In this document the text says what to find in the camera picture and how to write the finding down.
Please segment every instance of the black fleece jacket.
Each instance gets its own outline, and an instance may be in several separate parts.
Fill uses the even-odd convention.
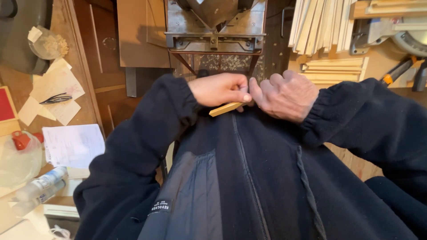
[[[296,158],[299,145],[328,239],[426,238],[427,110],[414,101],[367,79],[322,89],[299,127],[272,119],[258,108],[217,118],[205,116],[204,111],[198,114],[199,109],[184,79],[165,75],[154,83],[131,119],[108,137],[105,154],[92,161],[90,177],[74,193],[81,217],[77,240],[138,237],[160,190],[155,169],[176,140],[180,142],[177,157],[184,151],[197,155],[216,149],[223,239],[256,239],[243,217],[245,209],[240,218],[234,213],[242,200],[233,205],[241,195],[237,193],[240,175],[227,159],[227,154],[233,155],[233,146],[227,143],[231,121],[239,129],[264,208],[269,228],[265,238],[319,237],[313,212],[301,194],[304,188],[299,178],[289,177],[298,168],[296,161],[286,159]],[[381,167],[385,178],[372,178],[366,186],[324,142]],[[273,158],[282,160],[272,162]],[[298,207],[290,208],[295,198]]]

